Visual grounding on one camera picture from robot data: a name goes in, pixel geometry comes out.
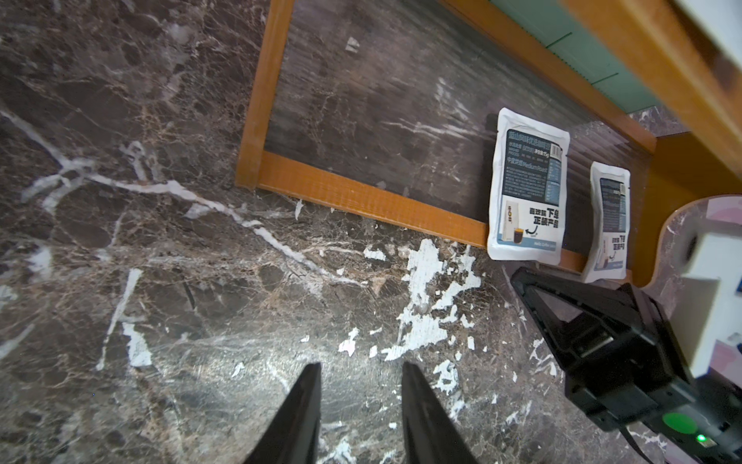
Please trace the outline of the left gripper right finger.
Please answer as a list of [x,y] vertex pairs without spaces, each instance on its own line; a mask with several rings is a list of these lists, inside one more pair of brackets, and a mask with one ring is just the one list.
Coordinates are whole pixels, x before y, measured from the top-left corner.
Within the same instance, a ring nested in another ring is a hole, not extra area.
[[402,368],[402,423],[407,463],[477,464],[421,369],[409,362]]

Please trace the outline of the blue-grey label coffee bag front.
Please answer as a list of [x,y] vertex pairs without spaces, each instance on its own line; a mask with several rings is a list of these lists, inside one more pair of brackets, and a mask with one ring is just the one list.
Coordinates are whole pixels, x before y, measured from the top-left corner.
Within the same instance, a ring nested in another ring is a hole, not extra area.
[[506,107],[498,114],[487,252],[496,261],[562,261],[568,131]]

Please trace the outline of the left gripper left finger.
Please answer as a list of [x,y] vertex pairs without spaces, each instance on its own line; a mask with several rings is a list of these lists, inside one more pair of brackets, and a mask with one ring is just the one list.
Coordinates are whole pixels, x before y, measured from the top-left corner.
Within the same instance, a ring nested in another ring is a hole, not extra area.
[[315,463],[321,431],[322,367],[310,363],[245,464]]

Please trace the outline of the blue-grey label coffee bag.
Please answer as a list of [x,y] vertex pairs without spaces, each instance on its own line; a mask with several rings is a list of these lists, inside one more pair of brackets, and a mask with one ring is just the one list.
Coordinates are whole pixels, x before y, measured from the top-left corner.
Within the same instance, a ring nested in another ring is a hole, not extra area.
[[583,270],[585,283],[624,280],[630,234],[630,172],[594,162],[591,165],[593,239]]
[[568,131],[506,107],[498,114],[487,252],[496,261],[562,261]]

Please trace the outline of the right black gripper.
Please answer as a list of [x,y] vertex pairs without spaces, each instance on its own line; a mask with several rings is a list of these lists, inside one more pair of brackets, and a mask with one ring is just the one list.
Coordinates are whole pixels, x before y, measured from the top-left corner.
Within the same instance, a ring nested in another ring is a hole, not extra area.
[[558,365],[565,395],[600,429],[642,423],[698,463],[741,460],[741,389],[716,369],[695,375],[662,305],[616,289],[521,267],[510,283]]

